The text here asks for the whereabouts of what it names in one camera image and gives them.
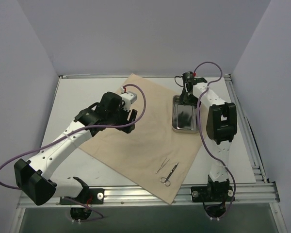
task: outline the white panel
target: white panel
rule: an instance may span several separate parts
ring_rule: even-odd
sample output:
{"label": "white panel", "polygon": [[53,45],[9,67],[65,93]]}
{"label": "white panel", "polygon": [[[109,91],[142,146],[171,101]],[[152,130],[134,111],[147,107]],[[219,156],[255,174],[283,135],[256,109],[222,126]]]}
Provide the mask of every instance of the white panel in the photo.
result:
{"label": "white panel", "polygon": [[[62,79],[56,94],[43,144],[45,145],[53,141],[80,110],[88,107],[93,102],[100,101],[105,92],[115,91],[125,79]],[[149,79],[178,93],[182,90],[182,88],[174,83],[173,78]],[[224,80],[221,80],[219,83],[214,83],[212,88],[220,97],[226,101],[230,101]],[[184,184],[206,184],[212,162],[213,160],[209,157],[204,147],[202,147],[184,180]],[[229,168],[237,183],[256,182],[240,130],[238,130],[230,148]],[[80,149],[76,149],[58,167],[53,175],[54,178],[63,179],[71,176],[79,176],[88,185],[135,185],[132,181],[113,171]]]}
{"label": "white panel", "polygon": [[[41,144],[58,77],[16,0],[0,0],[0,165]],[[16,185],[13,165],[0,179]],[[0,186],[0,233],[20,191]]]}
{"label": "white panel", "polygon": [[291,0],[271,1],[232,79],[291,232]]}
{"label": "white panel", "polygon": [[231,73],[270,0],[18,1],[58,74],[161,75]]}

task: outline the paper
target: paper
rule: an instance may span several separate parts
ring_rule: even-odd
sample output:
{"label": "paper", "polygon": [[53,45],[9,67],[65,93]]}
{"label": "paper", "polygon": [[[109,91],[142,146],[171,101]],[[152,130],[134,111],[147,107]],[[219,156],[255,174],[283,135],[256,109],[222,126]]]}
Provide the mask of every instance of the paper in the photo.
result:
{"label": "paper", "polygon": [[[171,204],[202,145],[200,136],[172,130],[172,99],[178,93],[134,74],[124,82],[128,83],[138,85],[146,97],[145,114],[135,124],[135,130],[126,134],[105,129],[80,149]],[[143,109],[142,95],[134,87],[127,90],[137,94],[138,100],[131,108],[139,115]],[[201,121],[204,131],[207,111],[203,106]],[[170,161],[156,174],[165,158]],[[166,187],[160,178],[167,177],[177,162],[179,165],[169,179],[171,185]]]}

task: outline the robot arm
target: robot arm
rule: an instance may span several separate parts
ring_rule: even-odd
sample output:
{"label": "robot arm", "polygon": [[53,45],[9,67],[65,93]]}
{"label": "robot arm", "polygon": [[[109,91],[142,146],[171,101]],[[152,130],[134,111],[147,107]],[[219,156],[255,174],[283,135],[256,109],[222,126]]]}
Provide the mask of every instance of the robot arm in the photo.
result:
{"label": "robot arm", "polygon": [[[84,202],[82,199],[87,198],[86,192],[88,190],[86,183],[78,177],[60,181],[54,180],[51,178],[54,171],[78,146],[105,129],[100,127],[79,130],[80,128],[91,125],[131,123],[136,119],[137,111],[133,109],[130,114],[130,106],[136,100],[136,94],[125,92],[122,89],[121,95],[107,92],[99,103],[81,110],[64,132],[53,141],[54,144],[51,147],[41,150],[27,161],[19,159],[15,163],[14,169],[18,187],[36,205],[44,204],[51,197],[63,196]],[[130,133],[134,130],[134,124],[118,130]]]}
{"label": "robot arm", "polygon": [[[196,78],[193,72],[182,75],[183,90],[180,96],[181,104],[197,107],[198,98],[207,90],[207,81],[204,78]],[[213,156],[228,164],[229,148],[234,135],[237,133],[236,105],[227,103],[213,90],[209,89],[202,96],[200,102],[209,110],[207,119],[207,147]],[[200,188],[198,193],[202,197],[201,202],[219,201],[223,205],[211,209],[212,216],[220,217],[225,212],[225,201],[231,197],[232,187],[229,186],[228,173],[220,161],[213,160],[208,176],[208,184]]]}

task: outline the forceps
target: forceps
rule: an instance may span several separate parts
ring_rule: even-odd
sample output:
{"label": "forceps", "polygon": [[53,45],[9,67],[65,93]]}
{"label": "forceps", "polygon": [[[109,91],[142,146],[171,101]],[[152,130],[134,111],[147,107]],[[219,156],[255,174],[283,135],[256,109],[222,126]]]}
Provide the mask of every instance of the forceps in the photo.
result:
{"label": "forceps", "polygon": [[179,164],[179,162],[176,163],[176,165],[175,165],[174,168],[171,170],[171,172],[169,173],[169,175],[167,176],[167,178],[162,177],[162,178],[160,179],[160,181],[161,181],[162,183],[164,183],[165,186],[167,186],[167,187],[170,186],[169,178],[171,177],[171,175],[173,174],[173,172],[176,170],[178,164]]}
{"label": "forceps", "polygon": [[160,169],[158,169],[158,171],[155,173],[155,174],[157,174],[168,162],[169,162],[169,160],[170,159],[168,159],[168,161],[165,163],[165,161],[166,161],[166,159],[167,158],[165,158],[165,160],[163,161],[163,163],[162,163],[162,165],[161,165],[161,167],[160,167]]}

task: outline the white wall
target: white wall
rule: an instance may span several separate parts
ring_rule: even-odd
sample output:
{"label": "white wall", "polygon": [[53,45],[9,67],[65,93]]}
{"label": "white wall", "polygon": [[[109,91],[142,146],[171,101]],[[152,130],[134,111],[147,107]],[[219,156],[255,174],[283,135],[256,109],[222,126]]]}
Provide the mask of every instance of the white wall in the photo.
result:
{"label": "white wall", "polygon": [[231,73],[270,0],[18,1],[58,74],[176,75]]}
{"label": "white wall", "polygon": [[291,232],[291,0],[272,0],[233,73]]}
{"label": "white wall", "polygon": [[[42,141],[57,74],[16,0],[0,0],[0,165]],[[15,185],[13,165],[0,179]],[[0,233],[8,232],[20,191],[0,186]]]}

